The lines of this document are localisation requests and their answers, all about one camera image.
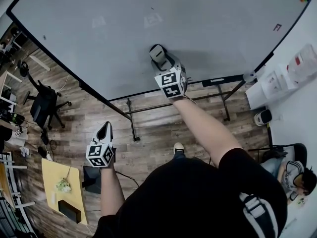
wooden floor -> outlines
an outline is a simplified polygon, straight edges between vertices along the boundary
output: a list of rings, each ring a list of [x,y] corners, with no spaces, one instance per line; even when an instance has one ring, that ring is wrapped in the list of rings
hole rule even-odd
[[[30,49],[29,54],[36,49],[32,43],[28,43],[26,47],[23,50],[24,53],[28,53],[27,49]],[[60,89],[64,85],[68,73],[50,60],[41,50],[36,50],[33,55],[39,57],[52,69],[47,72],[30,58],[27,58],[25,61],[29,64],[30,74],[35,80],[39,79],[43,84],[49,85],[53,89]],[[18,70],[14,72],[14,75],[21,78]],[[23,82],[15,87],[18,101],[16,112],[24,115],[27,121],[32,121],[30,115],[32,101],[27,101],[24,106],[21,102],[27,91],[31,91],[33,95],[36,95],[37,91],[27,78],[22,80]],[[223,85],[222,90],[230,90],[236,84]],[[227,101],[231,121],[224,123],[245,149],[268,144],[266,127],[256,126],[253,122],[254,113],[249,110],[245,95],[245,91],[249,87],[250,85],[243,86]],[[195,84],[189,86],[188,96],[198,97],[213,93],[217,93],[216,87],[203,88],[200,84]],[[113,143],[117,147],[115,168],[134,177],[138,183],[142,183],[154,169],[171,160],[173,145],[178,141],[185,145],[188,157],[195,156],[206,162],[209,160],[207,153],[197,143],[174,107],[134,114],[136,134],[141,138],[141,141],[133,142],[130,121],[81,90],[78,87],[78,81],[72,76],[69,77],[67,84],[61,90],[61,94],[62,96],[59,97],[57,103],[71,101],[72,106],[64,106],[59,112],[66,128],[62,129],[54,120],[53,129],[49,131],[50,140],[56,142],[56,145],[53,144],[53,157],[56,162],[71,165],[82,171],[83,165],[88,165],[85,159],[86,145],[89,144],[93,131],[107,120],[112,123],[114,129]],[[132,97],[131,101],[133,109],[168,102],[160,92]],[[126,99],[113,103],[120,109],[127,110]],[[220,97],[200,100],[197,101],[197,104],[218,120],[223,121],[225,118]],[[40,138],[30,137],[29,142],[44,147]],[[75,224],[48,207],[42,178],[41,156],[32,152],[30,156],[23,158],[19,152],[15,152],[14,159],[18,165],[28,166],[27,170],[19,171],[17,176],[20,177],[22,200],[36,202],[36,205],[27,208],[27,214],[33,226],[48,238],[91,237],[92,234],[86,226]],[[134,192],[136,185],[125,177],[119,176],[119,179],[124,195],[128,197]],[[88,211],[99,210],[99,195],[84,191],[84,196]],[[94,233],[100,213],[88,212],[87,215],[89,229]]]

computer monitor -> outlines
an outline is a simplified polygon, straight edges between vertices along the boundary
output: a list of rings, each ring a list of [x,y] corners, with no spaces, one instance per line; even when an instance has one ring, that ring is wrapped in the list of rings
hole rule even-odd
[[[100,169],[84,166],[84,182],[82,186],[89,192],[101,194]]]

shoe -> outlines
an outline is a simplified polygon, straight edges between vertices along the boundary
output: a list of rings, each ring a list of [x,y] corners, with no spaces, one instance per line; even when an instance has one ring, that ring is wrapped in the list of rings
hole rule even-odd
[[[23,147],[23,148],[24,148],[24,151],[25,151],[26,155],[30,155],[30,149],[26,148],[26,147]]]
[[[48,133],[45,128],[42,129],[41,140],[45,145],[49,144]]]
[[[49,161],[53,161],[53,158],[52,158],[52,156],[51,156],[49,153],[46,155],[46,158],[47,158]]]
[[[25,157],[24,147],[20,147],[20,150],[21,150],[21,155],[22,155],[23,157]]]
[[[38,148],[38,153],[42,156],[42,158],[46,159],[46,151],[40,146]]]
[[[174,155],[175,154],[184,154],[185,155],[185,148],[182,145],[182,143],[177,142],[176,144],[174,144]]]

black t-shirt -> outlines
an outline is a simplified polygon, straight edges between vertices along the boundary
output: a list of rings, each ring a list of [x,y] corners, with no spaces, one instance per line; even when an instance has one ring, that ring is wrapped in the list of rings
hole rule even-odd
[[[0,125],[0,152],[4,150],[4,142],[12,136],[12,129]]]
[[[198,159],[172,160],[154,170],[116,215],[101,217],[101,237],[257,237],[239,194],[268,201],[279,235],[287,219],[285,192],[243,149],[232,149],[219,169]]]

whiteboard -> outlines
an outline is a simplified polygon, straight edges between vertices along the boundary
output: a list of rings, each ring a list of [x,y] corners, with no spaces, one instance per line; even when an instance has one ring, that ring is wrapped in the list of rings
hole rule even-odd
[[[158,89],[155,44],[193,82],[244,74],[275,49],[300,0],[19,0],[11,13],[59,64],[108,100]]]

